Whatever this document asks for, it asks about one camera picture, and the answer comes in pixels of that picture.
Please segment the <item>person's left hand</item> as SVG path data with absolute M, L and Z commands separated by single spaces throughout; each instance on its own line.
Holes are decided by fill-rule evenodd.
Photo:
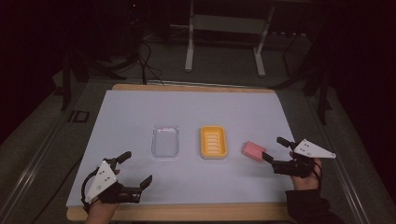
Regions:
M 103 203 L 96 198 L 90 206 L 84 224 L 109 224 L 119 206 L 118 203 Z

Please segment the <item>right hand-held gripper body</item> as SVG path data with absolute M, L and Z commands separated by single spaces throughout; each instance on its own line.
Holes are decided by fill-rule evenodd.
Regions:
M 293 175 L 301 178 L 308 177 L 314 170 L 314 158 L 335 159 L 336 154 L 317 146 L 304 139 L 296 143 L 297 147 L 291 149 L 293 154 L 291 161 L 273 161 L 271 163 L 274 173 L 280 175 Z

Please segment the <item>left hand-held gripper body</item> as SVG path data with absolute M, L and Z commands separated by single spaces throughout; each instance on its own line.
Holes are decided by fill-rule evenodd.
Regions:
M 100 166 L 83 181 L 81 201 L 93 203 L 99 198 L 103 203 L 140 203 L 143 189 L 124 187 L 117 179 L 116 158 L 103 159 Z

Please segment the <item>clear plastic soap dish lid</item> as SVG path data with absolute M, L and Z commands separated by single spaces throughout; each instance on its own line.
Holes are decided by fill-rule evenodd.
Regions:
M 155 158 L 175 158 L 179 152 L 179 128 L 157 125 L 153 129 L 151 153 Z

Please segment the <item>pink soap bar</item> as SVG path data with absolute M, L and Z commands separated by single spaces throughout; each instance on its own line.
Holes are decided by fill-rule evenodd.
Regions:
M 254 161 L 263 161 L 262 154 L 266 152 L 266 148 L 259 146 L 253 142 L 247 141 L 242 149 L 242 153 L 253 159 Z

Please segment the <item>person's right hand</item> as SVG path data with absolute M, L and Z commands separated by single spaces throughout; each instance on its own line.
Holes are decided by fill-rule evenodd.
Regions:
M 322 180 L 322 167 L 321 160 L 314 158 L 315 166 L 314 170 L 308 177 L 301 178 L 299 176 L 290 176 L 292 184 L 295 190 L 311 190 L 320 189 Z

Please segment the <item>white metal stand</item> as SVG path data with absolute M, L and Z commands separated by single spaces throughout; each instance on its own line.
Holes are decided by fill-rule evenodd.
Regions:
M 194 31 L 216 31 L 226 33 L 242 33 L 254 34 L 260 36 L 260 42 L 252 49 L 253 56 L 256 64 L 256 69 L 259 77 L 265 77 L 266 72 L 263 65 L 262 49 L 272 18 L 275 14 L 276 7 L 270 6 L 263 20 L 249 19 L 249 18 L 236 18 L 236 17 L 223 17 L 215 15 L 196 14 L 194 12 L 194 0 L 190 0 L 190 16 L 189 16 L 189 39 L 187 46 L 187 54 L 185 60 L 185 71 L 190 72 L 193 68 L 194 56 Z

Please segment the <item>pale lilac table mat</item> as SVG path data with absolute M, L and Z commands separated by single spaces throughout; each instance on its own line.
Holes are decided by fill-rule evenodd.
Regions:
M 157 125 L 179 128 L 175 158 L 151 153 Z M 228 154 L 219 160 L 201 156 L 201 128 L 221 126 Z M 148 176 L 143 204 L 283 202 L 290 179 L 276 175 L 267 162 L 242 153 L 247 141 L 265 147 L 280 161 L 289 157 L 278 137 L 292 138 L 283 108 L 274 93 L 108 91 L 94 124 L 68 206 L 81 203 L 83 180 L 104 158 L 131 151 L 120 165 L 118 180 L 136 186 Z

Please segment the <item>yellow soap dish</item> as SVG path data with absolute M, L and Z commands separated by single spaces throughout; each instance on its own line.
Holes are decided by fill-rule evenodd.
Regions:
M 204 159 L 219 160 L 227 156 L 225 130 L 221 126 L 201 128 L 201 156 Z

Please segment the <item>black tripod stand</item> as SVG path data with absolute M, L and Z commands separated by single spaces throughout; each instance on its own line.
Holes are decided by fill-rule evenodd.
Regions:
M 65 111 L 66 108 L 71 103 L 72 95 L 71 95 L 71 75 L 74 75 L 77 81 L 79 82 L 87 82 L 89 79 L 89 73 L 87 71 L 87 67 L 91 67 L 99 73 L 105 75 L 106 77 L 110 77 L 113 79 L 124 80 L 124 77 L 121 77 L 114 72 L 112 72 L 109 68 L 104 67 L 99 64 L 97 61 L 89 58 L 83 52 L 77 51 L 72 48 L 68 48 L 63 57 L 63 70 L 62 70 L 62 87 L 60 88 L 61 95 L 63 97 L 63 104 L 61 107 L 62 111 Z
M 287 87 L 305 80 L 303 94 L 305 96 L 314 96 L 318 93 L 318 110 L 319 121 L 326 125 L 326 110 L 329 108 L 327 96 L 330 82 L 330 68 L 326 62 L 326 57 L 322 54 L 323 50 L 319 44 L 318 37 L 310 37 L 310 47 L 304 56 L 301 64 L 291 73 L 291 77 L 283 82 L 272 85 L 270 90 L 283 90 Z

